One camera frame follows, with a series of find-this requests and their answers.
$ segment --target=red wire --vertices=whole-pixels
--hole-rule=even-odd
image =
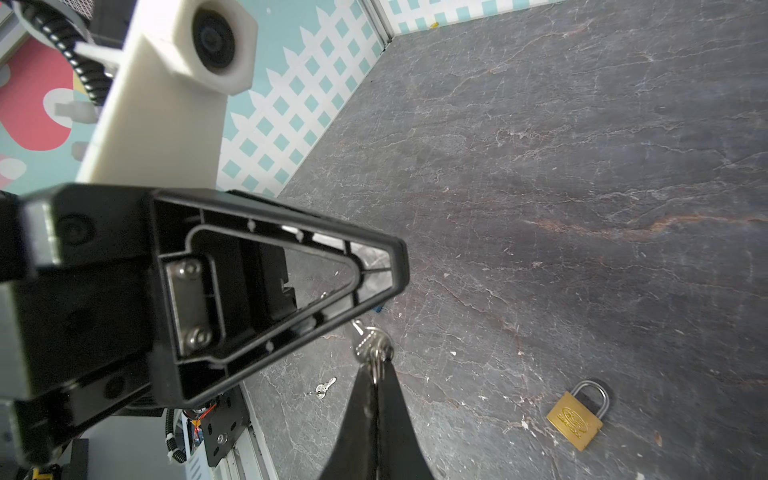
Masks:
[[[208,415],[208,414],[210,413],[210,411],[211,411],[211,410],[213,410],[213,409],[215,409],[215,408],[216,408],[216,406],[215,406],[215,405],[214,405],[214,406],[212,406],[212,407],[210,407],[208,410],[206,410],[206,411],[203,413],[203,415],[200,415],[200,418],[198,418],[198,420],[202,420],[203,418],[205,418],[205,416],[206,416],[206,415]]]

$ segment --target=dark marble floor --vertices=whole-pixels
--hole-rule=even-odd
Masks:
[[[369,319],[436,478],[766,478],[766,162],[768,2],[569,0],[396,38],[281,199],[408,243]],[[355,370],[334,333],[248,380],[281,480]]]

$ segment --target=wall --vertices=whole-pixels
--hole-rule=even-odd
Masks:
[[[259,22],[253,87],[228,102],[217,185],[275,196],[382,46],[358,0],[243,6]],[[36,41],[0,67],[1,189],[23,194],[74,180],[94,125],[52,113],[57,103],[86,101],[80,90],[66,60]]]
[[[88,478],[184,480],[184,466],[168,460],[163,417],[108,417],[83,434]]]
[[[379,0],[396,35],[563,0]]]

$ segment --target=padlock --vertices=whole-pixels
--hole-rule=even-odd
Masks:
[[[600,390],[600,394],[603,396],[603,406],[600,407],[597,414],[590,412],[587,407],[576,400],[576,394],[585,386]],[[603,427],[602,418],[609,406],[611,406],[611,401],[608,398],[608,392],[602,385],[591,380],[582,380],[555,404],[552,411],[547,415],[547,420],[557,430],[560,430],[560,433],[565,435],[565,438],[579,449],[579,452],[583,452]]]

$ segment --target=small silver key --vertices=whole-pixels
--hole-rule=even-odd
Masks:
[[[328,382],[321,383],[315,388],[315,395],[317,395],[318,399],[324,399],[326,396],[326,392],[330,388],[331,385],[336,381],[336,377],[333,377],[331,380],[328,380]]]

